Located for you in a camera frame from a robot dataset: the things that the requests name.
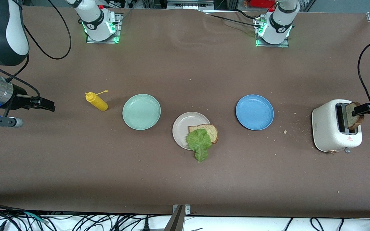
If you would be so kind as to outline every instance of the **green lettuce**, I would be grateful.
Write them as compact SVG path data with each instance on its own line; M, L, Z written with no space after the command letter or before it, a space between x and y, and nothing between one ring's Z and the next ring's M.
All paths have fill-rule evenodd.
M198 160L198 163L207 159L207 149L212 145L207 130L201 128L189 133L186 137L186 142L188 142L189 148L195 151L195 158Z

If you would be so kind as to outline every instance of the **bread slice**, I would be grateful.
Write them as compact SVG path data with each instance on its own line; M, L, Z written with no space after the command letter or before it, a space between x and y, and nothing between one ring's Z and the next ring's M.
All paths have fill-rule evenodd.
M209 137L211 138L211 143L216 144L218 142L218 130L212 124L202 124L198 126L189 126L188 131L192 133L193 131L203 128L207 130Z
M350 104L345 106L346 109L346 118L348 119L348 128L349 130L354 130L357 128L361 123L364 121L364 115L352 116L352 111L354 108L361 105L358 102L351 102Z

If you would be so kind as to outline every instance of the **mounting plate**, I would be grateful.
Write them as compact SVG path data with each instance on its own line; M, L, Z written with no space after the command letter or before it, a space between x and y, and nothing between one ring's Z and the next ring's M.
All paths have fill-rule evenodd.
M175 212L175 209L178 207L178 205L173 205L172 213ZM185 205L185 215L191 214L191 205Z
M115 33L111 35L109 38L103 41L95 41L87 35L86 42L87 43L97 43L97 44L117 44L119 43L119 37L121 36L121 29L122 29L122 18L123 18L123 13L115 13L116 24L111 26L111 28L115 27Z
M269 44L261 36L259 36L260 30L263 30L264 28L264 22L265 22L264 14L261 15L260 17L257 17L257 19L253 19L253 22L254 22L254 25L261 26L261 27L255 27L254 29L257 47L282 47L282 48L289 47L288 38L285 38L285 40L280 44Z

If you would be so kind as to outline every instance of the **mustard bottle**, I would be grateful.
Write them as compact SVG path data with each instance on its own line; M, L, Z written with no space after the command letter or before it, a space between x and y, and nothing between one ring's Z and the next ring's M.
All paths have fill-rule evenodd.
M108 109L108 104L98 96L99 94L102 94L104 92L108 92L108 90L105 90L98 94L95 94L93 92L88 92L88 93L85 92L86 101L90 102L92 105L94 105L99 110L106 111Z

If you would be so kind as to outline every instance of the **mint green plate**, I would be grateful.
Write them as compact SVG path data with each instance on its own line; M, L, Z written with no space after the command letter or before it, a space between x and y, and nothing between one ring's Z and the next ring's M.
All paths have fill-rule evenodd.
M122 109L122 118L132 129L145 130L154 126L161 116L161 106L156 98L147 94L132 96Z

